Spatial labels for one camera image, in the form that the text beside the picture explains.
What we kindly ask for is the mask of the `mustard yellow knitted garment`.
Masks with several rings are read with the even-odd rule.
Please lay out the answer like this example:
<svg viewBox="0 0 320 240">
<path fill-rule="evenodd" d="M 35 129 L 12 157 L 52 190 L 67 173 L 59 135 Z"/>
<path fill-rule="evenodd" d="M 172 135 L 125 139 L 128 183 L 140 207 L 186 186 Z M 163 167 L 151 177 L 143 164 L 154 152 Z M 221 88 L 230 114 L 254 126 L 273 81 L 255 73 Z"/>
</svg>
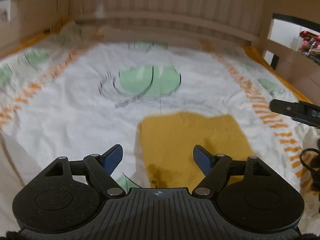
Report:
<svg viewBox="0 0 320 240">
<path fill-rule="evenodd" d="M 153 188 L 187 187 L 193 190 L 204 178 L 193 160 L 196 145 L 213 155 L 225 154 L 234 160 L 246 160 L 254 154 L 231 115 L 208 118 L 178 112 L 149 116 L 138 128 L 146 173 Z"/>
</svg>

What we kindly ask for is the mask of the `colourful clothes pile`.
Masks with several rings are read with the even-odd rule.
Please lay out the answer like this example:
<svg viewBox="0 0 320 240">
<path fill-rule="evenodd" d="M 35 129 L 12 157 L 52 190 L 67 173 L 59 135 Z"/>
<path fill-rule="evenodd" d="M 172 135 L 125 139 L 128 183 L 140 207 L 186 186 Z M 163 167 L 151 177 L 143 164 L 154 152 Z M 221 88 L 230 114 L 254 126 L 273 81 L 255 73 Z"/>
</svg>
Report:
<svg viewBox="0 0 320 240">
<path fill-rule="evenodd" d="M 299 51 L 316 64 L 320 64 L 320 36 L 307 30 L 301 31 L 299 36 L 303 39 Z"/>
</svg>

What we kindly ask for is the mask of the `white patterned bed sheet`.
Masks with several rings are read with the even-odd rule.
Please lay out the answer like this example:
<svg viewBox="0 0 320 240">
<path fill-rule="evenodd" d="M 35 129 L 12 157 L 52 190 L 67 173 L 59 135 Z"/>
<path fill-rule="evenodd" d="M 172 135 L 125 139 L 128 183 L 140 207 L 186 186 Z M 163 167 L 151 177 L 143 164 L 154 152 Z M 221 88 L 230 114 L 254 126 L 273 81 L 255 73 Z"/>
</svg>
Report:
<svg viewBox="0 0 320 240">
<path fill-rule="evenodd" d="M 251 48 L 71 22 L 1 61 L 1 233 L 18 229 L 16 193 L 60 155 L 80 160 L 120 144 L 113 178 L 125 190 L 151 187 L 139 124 L 190 112 L 231 115 L 253 155 L 303 195 L 300 230 L 319 234 L 318 193 L 299 159 L 316 131 L 272 113 L 273 99 L 300 96 Z"/>
</svg>

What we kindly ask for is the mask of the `wooden bed frame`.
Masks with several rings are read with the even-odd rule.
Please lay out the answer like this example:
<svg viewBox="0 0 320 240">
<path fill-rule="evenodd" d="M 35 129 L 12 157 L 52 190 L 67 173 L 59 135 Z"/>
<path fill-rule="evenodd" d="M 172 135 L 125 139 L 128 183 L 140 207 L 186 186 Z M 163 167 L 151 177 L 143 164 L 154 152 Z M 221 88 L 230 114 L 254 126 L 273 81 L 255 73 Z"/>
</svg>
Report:
<svg viewBox="0 0 320 240">
<path fill-rule="evenodd" d="M 1 56 L 60 18 L 76 21 L 137 22 L 149 27 L 212 32 L 274 53 L 277 73 L 319 102 L 319 65 L 271 40 L 277 20 L 319 31 L 319 0 L 7 0 L 8 20 L 1 23 Z"/>
</svg>

